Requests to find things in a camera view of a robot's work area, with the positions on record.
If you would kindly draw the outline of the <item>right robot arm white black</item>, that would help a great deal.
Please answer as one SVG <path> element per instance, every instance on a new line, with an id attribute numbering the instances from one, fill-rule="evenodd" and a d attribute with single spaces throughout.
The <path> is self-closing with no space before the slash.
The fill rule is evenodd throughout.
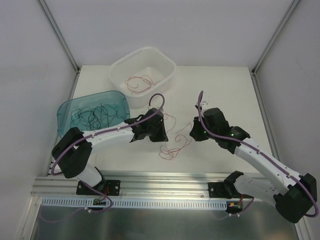
<path id="1" fill-rule="evenodd" d="M 249 195 L 269 203 L 291 223 L 302 217 L 315 218 L 317 181 L 309 173 L 301 175 L 276 158 L 264 153 L 259 144 L 239 126 L 230 126 L 219 108 L 197 108 L 189 135 L 197 142 L 213 139 L 222 149 L 249 163 L 266 181 L 254 180 L 234 171 L 224 180 L 224 191 L 229 197 Z"/>

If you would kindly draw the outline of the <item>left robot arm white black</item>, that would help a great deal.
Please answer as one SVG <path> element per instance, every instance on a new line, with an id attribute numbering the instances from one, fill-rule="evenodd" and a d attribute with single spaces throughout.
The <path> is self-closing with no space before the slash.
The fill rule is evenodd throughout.
<path id="1" fill-rule="evenodd" d="M 65 178 L 77 178 L 81 182 L 81 195 L 100 195 L 108 192 L 107 180 L 97 167 L 88 163 L 91 154 L 108 146 L 133 143 L 146 137 L 153 143 L 169 141 L 164 115 L 156 108 L 100 131 L 81 131 L 72 127 L 55 145 L 51 155 Z"/>

